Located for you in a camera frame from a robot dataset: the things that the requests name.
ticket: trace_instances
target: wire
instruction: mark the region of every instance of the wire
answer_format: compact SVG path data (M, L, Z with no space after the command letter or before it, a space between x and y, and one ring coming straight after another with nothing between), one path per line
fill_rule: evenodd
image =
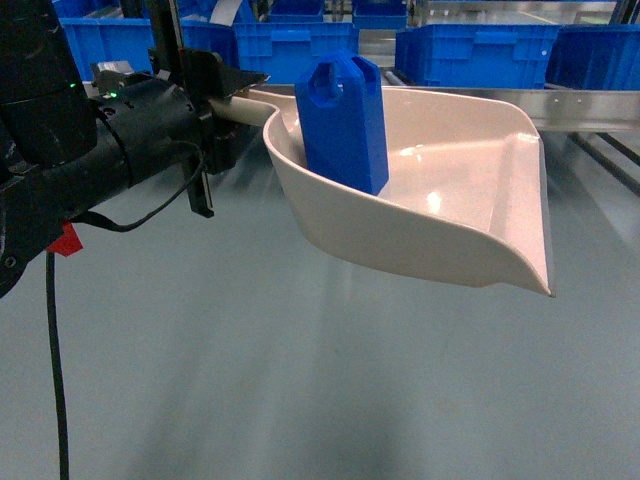
M97 212L85 212L82 213L80 215L78 215L77 217L75 217L74 219L72 219L71 221L73 223L84 223L87 225L91 225L93 227L98 227L98 228L102 228L105 230L109 230L112 232L118 232L118 233L126 233L126 232L130 232L132 230L135 230L136 228L138 228L139 226L143 225L144 223L146 223L147 221L151 220L153 217L155 217L158 213L160 213L162 210L164 210L165 208L167 208L176 198L178 198L180 196L180 194L182 192L184 192L187 188L189 188L189 185L191 185L200 175L202 175L202 173L205 170L205 160L204 160L204 153L202 153L202 150L200 149L200 147L198 145L196 145L195 143L192 142L174 142L176 144L185 144L185 145L190 145L195 147L194 148L194 153L198 154L198 158L199 158L199 164L198 167L196 168L196 170L193 172L193 175L191 175L191 178L189 178L189 180L185 181L182 186L178 189L178 191L176 193L174 193L166 202L164 202L162 205L160 205L158 208L156 208L155 210L152 210L151 212L147 213L144 217L142 217L140 220L133 222L133 223L129 223L127 225L119 225L117 223L115 223L113 220L111 220L110 218L105 217L104 215L97 213Z
M162 210L169 206L189 185L191 185L205 170L204 153L198 145L191 142L175 142L175 144L191 145L198 154L200 163L191 178L182 184L166 202L155 210L152 210L140 220L118 225L109 218L96 212L85 212L72 221L74 223L86 223L95 227L104 228L114 232L130 232L146 223ZM56 398L56 417L58 419L58 448L60 456L60 480L69 480L69 433L67 428L67 407L64 398L64 381L62 378L62 361L60 359L60 342L58 339L58 315L56 312L56 288L55 288L55 254L47 252L46 265L46 291L47 291L47 318L49 321L49 349L51 351L51 366L53 371L53 389Z
M55 254L47 252L47 318L49 320L49 350L51 351L53 389L56 397L56 416L58 419L60 480L69 480L69 434L67 430L67 407L64 399L64 381L62 379L62 361L60 360L60 342L58 341L55 276Z

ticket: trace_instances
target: white dustpan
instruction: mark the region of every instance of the white dustpan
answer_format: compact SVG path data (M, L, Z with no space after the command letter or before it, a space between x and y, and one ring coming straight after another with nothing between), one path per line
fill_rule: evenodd
M295 97L250 90L215 102L263 138L304 236L377 270L552 295L542 142L517 107L384 88L389 181L378 196L306 169ZM334 138L343 135L336 126Z

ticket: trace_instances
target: gray floor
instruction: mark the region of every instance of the gray floor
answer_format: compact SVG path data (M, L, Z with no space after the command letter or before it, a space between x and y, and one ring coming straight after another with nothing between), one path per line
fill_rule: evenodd
M298 231L264 148L58 260L72 478L640 477L640 202L546 136L556 299L368 270ZM112 200L139 217L177 172ZM0 301L0 478L56 478L44 261Z

